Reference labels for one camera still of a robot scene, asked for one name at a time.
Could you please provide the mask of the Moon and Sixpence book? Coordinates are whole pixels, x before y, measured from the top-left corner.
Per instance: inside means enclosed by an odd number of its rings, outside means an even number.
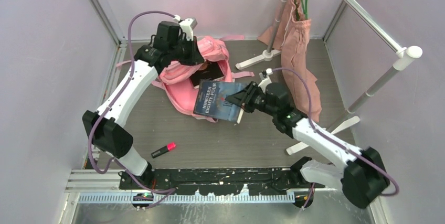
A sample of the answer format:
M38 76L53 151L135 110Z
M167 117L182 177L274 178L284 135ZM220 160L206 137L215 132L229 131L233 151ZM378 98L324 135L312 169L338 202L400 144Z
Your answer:
M220 81L224 77L218 62L206 61L189 79L194 89L198 89L202 80Z

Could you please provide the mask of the Nineteen Eighty-Four blue book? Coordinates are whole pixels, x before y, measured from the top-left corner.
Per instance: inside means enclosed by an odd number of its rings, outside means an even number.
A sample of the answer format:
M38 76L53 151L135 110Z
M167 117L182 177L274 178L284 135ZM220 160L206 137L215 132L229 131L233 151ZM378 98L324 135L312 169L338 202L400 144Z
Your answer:
M243 112L241 108L226 101L247 86L242 82L202 81L198 88L198 95L193 113L216 120L225 120L239 124Z

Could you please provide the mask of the pink student backpack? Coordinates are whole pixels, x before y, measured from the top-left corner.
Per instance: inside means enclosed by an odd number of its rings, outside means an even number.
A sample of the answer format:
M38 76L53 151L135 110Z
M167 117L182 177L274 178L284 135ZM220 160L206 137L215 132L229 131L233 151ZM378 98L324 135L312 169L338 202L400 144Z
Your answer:
M202 70L204 66L215 63L222 71L222 81L234 82L243 77L253 77L251 71L232 72L229 64L229 52L223 39L211 36L198 37L198 49L205 60L204 64L185 66L173 61L165 68L161 75L152 82L152 85L165 90L167 97L176 110L182 114L193 116L198 120L207 120L216 123L218 120L193 113L198 96L198 89L192 84L190 77Z

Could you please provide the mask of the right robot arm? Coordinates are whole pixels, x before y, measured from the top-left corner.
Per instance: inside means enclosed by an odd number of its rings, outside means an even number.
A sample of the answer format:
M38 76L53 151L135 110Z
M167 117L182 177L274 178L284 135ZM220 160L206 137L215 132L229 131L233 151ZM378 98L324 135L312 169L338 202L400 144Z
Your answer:
M389 187L390 179L378 151L350 145L317 126L308 116L294 108L287 89L271 83L261 89L255 82L226 97L245 112L261 111L283 134L308 145L327 158L331 165L304 158L295 163L291 180L297 187L317 183L342 191L351 204L367 208Z

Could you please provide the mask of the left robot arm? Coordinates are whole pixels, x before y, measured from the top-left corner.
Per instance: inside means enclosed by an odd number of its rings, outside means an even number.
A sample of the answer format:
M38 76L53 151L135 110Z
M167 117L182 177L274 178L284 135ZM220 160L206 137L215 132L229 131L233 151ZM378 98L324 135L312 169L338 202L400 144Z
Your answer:
M173 61L186 66L204 62L194 36L196 25L194 18L178 23L160 22L152 43L137 50L115 91L96 111L87 110L82 117L90 146L115 158L133 174L132 181L141 189L151 186L153 174L149 163L135 150L133 137L124 126L146 88Z

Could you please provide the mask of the pink hanging trousers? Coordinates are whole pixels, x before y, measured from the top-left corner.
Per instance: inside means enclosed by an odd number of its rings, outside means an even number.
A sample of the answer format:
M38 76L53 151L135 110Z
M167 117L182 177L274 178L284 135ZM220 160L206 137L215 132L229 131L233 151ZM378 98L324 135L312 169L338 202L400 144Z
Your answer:
M282 72L296 108L309 113L312 121L318 123L322 111L321 95L317 78L306 68L310 28L311 19L304 20L300 0L287 0L272 48L281 51L281 66L293 69L304 80L302 82L290 71Z

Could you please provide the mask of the pink capped black marker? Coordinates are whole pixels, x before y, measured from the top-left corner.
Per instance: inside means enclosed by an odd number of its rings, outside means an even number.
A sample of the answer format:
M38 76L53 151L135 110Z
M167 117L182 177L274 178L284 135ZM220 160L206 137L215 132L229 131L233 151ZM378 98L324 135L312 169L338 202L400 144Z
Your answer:
M157 157L159 157L161 155L164 155L164 154L174 150L175 148L176 148L176 143L174 143L174 142L169 143L169 144L167 144L167 145L157 149L156 151L152 152L151 153L151 157L152 158L157 158Z

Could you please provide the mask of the white metal clothes rack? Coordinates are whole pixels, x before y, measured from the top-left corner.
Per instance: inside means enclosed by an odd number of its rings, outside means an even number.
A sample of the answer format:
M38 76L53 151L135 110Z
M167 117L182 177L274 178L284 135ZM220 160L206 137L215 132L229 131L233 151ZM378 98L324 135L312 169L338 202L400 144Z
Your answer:
M268 47L260 55L251 59L242 61L236 64L238 70L246 69L250 66L258 64L262 61L270 61L273 57L281 54L281 51L273 49L273 43L275 41L279 25L281 23L281 16L284 12L286 0L280 0L279 14L272 23L272 35L268 42ZM332 31L334 30L338 20L349 6L360 19L369 26L372 31L378 35L396 54L398 59L394 62L391 68L389 68L371 87L369 87L352 105L345 109L344 113L339 116L334 123L332 123L328 131L331 133L339 133L345 129L352 127L360 122L359 116L354 113L361 108L365 102L367 102L372 96L374 96L389 80L391 80L397 73L405 70L411 63L419 59L423 51L419 46L402 47L396 42L392 36L384 31L382 27L378 25L371 15L356 1L356 0L343 0L342 4L338 7L334 18L329 24L323 41L327 42Z

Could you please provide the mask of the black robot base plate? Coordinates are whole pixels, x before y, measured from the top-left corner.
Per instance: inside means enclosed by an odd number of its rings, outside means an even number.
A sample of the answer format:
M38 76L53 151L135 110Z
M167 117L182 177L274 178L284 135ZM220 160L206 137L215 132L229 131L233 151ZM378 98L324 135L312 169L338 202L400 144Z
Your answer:
M155 191L174 189L174 194L185 196L234 196L244 188L250 196L284 195L311 187L296 172L282 167L155 169L142 184Z

